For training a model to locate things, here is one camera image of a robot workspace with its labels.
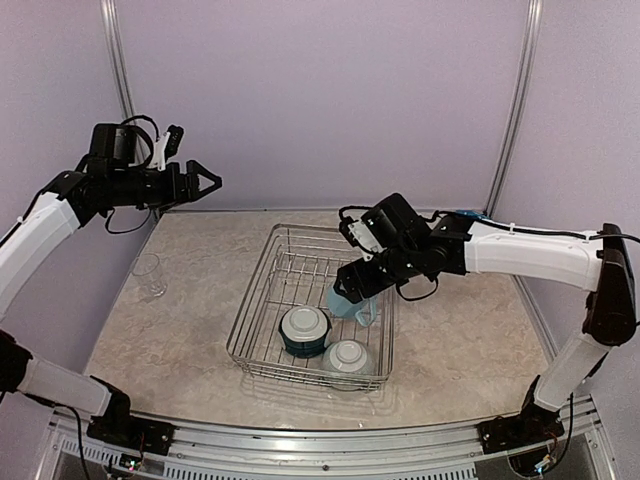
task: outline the light blue mug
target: light blue mug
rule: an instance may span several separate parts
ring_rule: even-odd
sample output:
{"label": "light blue mug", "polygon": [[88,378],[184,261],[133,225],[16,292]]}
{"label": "light blue mug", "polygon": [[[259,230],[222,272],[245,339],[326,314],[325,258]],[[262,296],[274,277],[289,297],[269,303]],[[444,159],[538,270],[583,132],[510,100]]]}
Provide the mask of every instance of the light blue mug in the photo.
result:
{"label": "light blue mug", "polygon": [[[358,303],[351,303],[342,295],[338,295],[333,288],[329,288],[327,294],[327,306],[331,313],[340,318],[353,318],[358,321],[363,327],[370,326],[376,319],[377,315],[377,295],[369,298],[368,300],[362,300]],[[365,316],[364,309],[369,304],[369,318]]]}

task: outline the table surface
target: table surface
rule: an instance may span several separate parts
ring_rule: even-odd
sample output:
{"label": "table surface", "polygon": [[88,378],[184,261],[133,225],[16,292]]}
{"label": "table surface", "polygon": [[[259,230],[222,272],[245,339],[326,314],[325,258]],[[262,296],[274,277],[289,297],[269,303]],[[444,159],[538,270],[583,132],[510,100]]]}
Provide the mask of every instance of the table surface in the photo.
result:
{"label": "table surface", "polygon": [[[512,279],[440,276],[428,300],[399,301],[384,388],[340,392],[243,374],[226,352],[273,225],[336,226],[335,212],[171,213],[144,252],[167,292],[145,300],[128,278],[86,373],[132,408],[185,420],[289,429],[431,425],[513,412],[546,360]],[[407,295],[415,295],[411,285]]]}

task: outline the white bowl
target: white bowl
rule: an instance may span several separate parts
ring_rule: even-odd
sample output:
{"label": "white bowl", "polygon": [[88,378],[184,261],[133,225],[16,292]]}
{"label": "white bowl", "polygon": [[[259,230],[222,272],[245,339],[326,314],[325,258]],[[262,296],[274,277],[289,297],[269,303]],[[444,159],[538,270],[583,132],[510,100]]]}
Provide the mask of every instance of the white bowl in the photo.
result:
{"label": "white bowl", "polygon": [[[327,372],[344,373],[348,375],[373,375],[373,358],[367,347],[356,340],[340,340],[329,346],[322,357],[322,368]],[[357,385],[351,386],[345,383],[335,383],[334,388],[340,390],[357,390]]]}
{"label": "white bowl", "polygon": [[285,350],[293,356],[311,358],[323,353],[331,322],[319,308],[294,307],[285,313],[278,330]]}

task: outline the lavender backdrop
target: lavender backdrop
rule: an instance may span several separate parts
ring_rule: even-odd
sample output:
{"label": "lavender backdrop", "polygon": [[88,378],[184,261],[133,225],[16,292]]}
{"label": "lavender backdrop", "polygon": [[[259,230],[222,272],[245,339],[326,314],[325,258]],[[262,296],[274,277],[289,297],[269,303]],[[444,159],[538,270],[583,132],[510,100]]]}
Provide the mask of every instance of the lavender backdrop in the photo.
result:
{"label": "lavender backdrop", "polygon": [[[0,65],[5,232],[38,189],[75,167],[93,125],[121,115],[97,1],[2,2]],[[138,212],[118,216],[119,227],[138,221]],[[44,358],[82,371],[144,235],[111,237],[96,219],[54,252],[0,328]],[[7,396],[0,406],[0,478],[31,478],[49,411]]]}
{"label": "lavender backdrop", "polygon": [[[640,234],[640,3],[546,2],[531,90],[497,218],[550,228],[618,223]],[[628,245],[636,274],[640,247]],[[583,292],[530,281],[558,345],[584,319]],[[588,385],[623,478],[640,471],[638,339]]]}
{"label": "lavender backdrop", "polygon": [[526,0],[119,2],[139,111],[225,179],[196,208],[335,207],[401,190],[483,207]]}

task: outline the wire dish rack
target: wire dish rack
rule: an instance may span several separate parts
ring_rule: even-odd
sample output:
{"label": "wire dish rack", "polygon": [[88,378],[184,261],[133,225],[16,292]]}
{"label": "wire dish rack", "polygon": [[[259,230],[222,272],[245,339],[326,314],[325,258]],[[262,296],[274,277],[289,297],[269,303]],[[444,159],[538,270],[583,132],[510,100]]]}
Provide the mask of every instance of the wire dish rack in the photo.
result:
{"label": "wire dish rack", "polygon": [[[231,358],[251,375],[345,390],[379,388],[393,367],[395,294],[389,289],[378,295],[377,318],[368,328],[352,318],[336,318],[327,308],[338,268],[357,258],[358,251],[336,229],[273,227],[229,334]],[[374,360],[373,374],[327,372],[322,355],[302,359],[285,352],[278,325],[299,305],[318,307],[329,317],[331,343],[349,339],[365,344]]]}

